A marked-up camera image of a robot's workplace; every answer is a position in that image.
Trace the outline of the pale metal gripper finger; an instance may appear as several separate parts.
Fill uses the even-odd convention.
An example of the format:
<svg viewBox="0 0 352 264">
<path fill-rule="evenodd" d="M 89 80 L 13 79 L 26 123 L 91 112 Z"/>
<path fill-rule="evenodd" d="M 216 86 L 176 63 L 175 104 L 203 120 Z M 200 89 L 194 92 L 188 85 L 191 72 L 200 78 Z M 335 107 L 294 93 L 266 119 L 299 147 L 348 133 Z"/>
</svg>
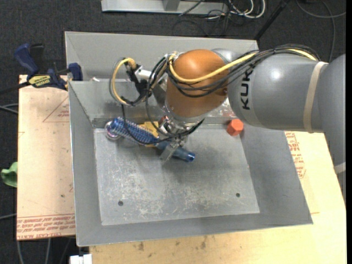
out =
<svg viewBox="0 0 352 264">
<path fill-rule="evenodd" d="M 167 162 L 175 153 L 177 149 L 177 145 L 174 143 L 166 144 L 162 150 L 160 155 L 160 159 L 162 162 Z"/>
</svg>

